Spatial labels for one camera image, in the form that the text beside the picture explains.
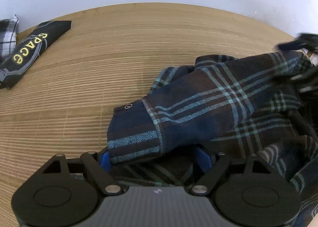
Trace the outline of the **navy brown plaid shirt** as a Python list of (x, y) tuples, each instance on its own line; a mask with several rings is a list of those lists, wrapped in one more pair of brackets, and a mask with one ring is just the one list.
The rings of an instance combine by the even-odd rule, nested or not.
[(198, 176), (195, 151), (256, 155), (301, 197), (295, 226), (317, 215), (317, 114), (310, 93), (276, 75), (313, 67), (301, 52), (237, 59), (207, 55), (168, 67), (149, 93), (114, 109), (107, 131), (110, 174), (122, 184), (183, 185)]

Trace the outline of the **black SPACE print garment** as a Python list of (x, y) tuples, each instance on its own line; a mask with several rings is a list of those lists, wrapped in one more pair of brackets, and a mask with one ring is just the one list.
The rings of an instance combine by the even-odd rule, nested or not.
[(71, 24), (70, 20), (51, 20), (39, 24), (1, 63), (1, 88), (11, 89), (17, 84), (44, 51), (71, 29)]

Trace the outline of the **black white plaid garment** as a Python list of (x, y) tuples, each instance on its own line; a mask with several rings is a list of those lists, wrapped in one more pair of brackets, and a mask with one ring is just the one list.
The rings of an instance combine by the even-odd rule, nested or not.
[(16, 47), (17, 27), (19, 18), (14, 15), (11, 19), (0, 21), (0, 61), (4, 62)]

